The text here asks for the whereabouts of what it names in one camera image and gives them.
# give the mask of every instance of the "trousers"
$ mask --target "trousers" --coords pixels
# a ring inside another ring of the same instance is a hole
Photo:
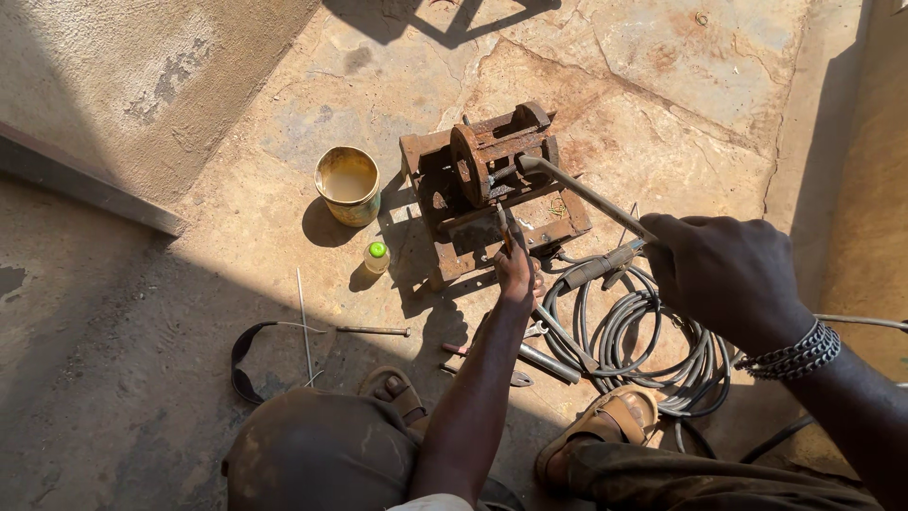
[[[300,388],[252,413],[221,472],[231,511],[381,511],[407,501],[418,454],[390,404]],[[764,466],[609,442],[568,459],[569,494],[598,509],[882,511],[849,488]]]

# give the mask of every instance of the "sandal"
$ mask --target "sandal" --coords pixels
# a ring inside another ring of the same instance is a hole
[[[639,406],[642,416],[639,421],[630,414],[630,409],[620,396],[633,394],[637,397],[637,406]],[[616,435],[615,428],[606,424],[602,420],[597,420],[599,414],[607,414],[618,424],[621,434]],[[651,427],[656,423],[658,417],[658,408],[656,399],[647,389],[637,385],[625,385],[600,396],[593,401],[579,419],[567,427],[554,442],[546,446],[539,452],[536,457],[536,477],[540,482],[546,480],[546,467],[548,460],[560,451],[577,433],[588,433],[598,436],[603,442],[622,442],[632,446],[643,446],[646,444],[646,432],[644,428]]]
[[[419,395],[417,395],[416,390],[413,389],[413,384],[410,382],[410,379],[397,367],[382,366],[369,373],[360,386],[360,396],[375,397],[375,391],[379,388],[384,388],[386,382],[388,382],[388,378],[392,376],[396,376],[407,386],[407,388],[397,397],[393,398],[390,404],[397,410],[400,418],[407,416],[407,414],[413,410],[421,409],[422,413],[426,415],[416,419],[407,427],[425,432],[426,428],[429,427],[429,414],[426,412],[426,407],[423,406],[422,401],[419,400]]]

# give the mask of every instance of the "black rubber strap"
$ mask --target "black rubber strap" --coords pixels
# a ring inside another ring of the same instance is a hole
[[[243,373],[242,369],[237,368],[236,365],[242,361],[247,353],[249,353],[249,348],[252,347],[252,338],[259,333],[259,330],[262,330],[266,326],[277,324],[277,321],[265,321],[258,325],[250,326],[240,335],[240,338],[233,343],[230,361],[230,379],[233,383],[233,389],[236,390],[236,393],[239,394],[240,397],[250,403],[255,403],[256,405],[264,403],[265,400],[255,392],[254,388],[252,388],[252,381],[249,380],[246,373]]]

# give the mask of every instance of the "metal bracelet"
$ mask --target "metal bracelet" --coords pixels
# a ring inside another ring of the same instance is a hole
[[[839,335],[817,320],[794,346],[753,358],[745,357],[735,364],[735,369],[744,369],[757,379],[793,380],[829,364],[841,351]]]

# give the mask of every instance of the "stone floor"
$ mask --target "stone floor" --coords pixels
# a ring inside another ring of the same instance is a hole
[[[5,440],[22,468],[5,492],[17,508],[225,508],[220,458],[252,411],[231,389],[230,349],[246,327],[298,315],[297,267],[309,321],[329,330],[310,336],[324,371],[315,385],[354,393],[374,366],[393,364],[431,410],[451,380],[438,370],[450,359],[440,344],[468,343],[497,291],[430,292],[432,248],[400,178],[401,135],[535,99],[558,110],[563,166],[616,204],[761,217],[807,16],[806,0],[324,0],[178,208],[192,227],[132,255],[123,289],[87,321],[57,375],[58,392],[22,408],[29,418],[10,432],[22,441]],[[355,145],[379,166],[372,225],[342,227],[318,198],[312,170],[334,145]],[[590,215],[593,231],[566,246],[572,256],[604,253],[621,236]],[[364,280],[362,249],[379,239],[390,271]],[[589,316],[619,295],[594,291]],[[336,334],[338,325],[414,335]],[[668,366],[685,350],[668,331],[647,363]],[[551,508],[532,483],[533,458],[596,392],[518,368],[536,384],[511,391],[493,474],[528,509]],[[244,369],[264,396],[305,384],[301,332],[262,331]],[[698,425],[733,460],[796,415],[779,387],[735,374],[728,402]]]

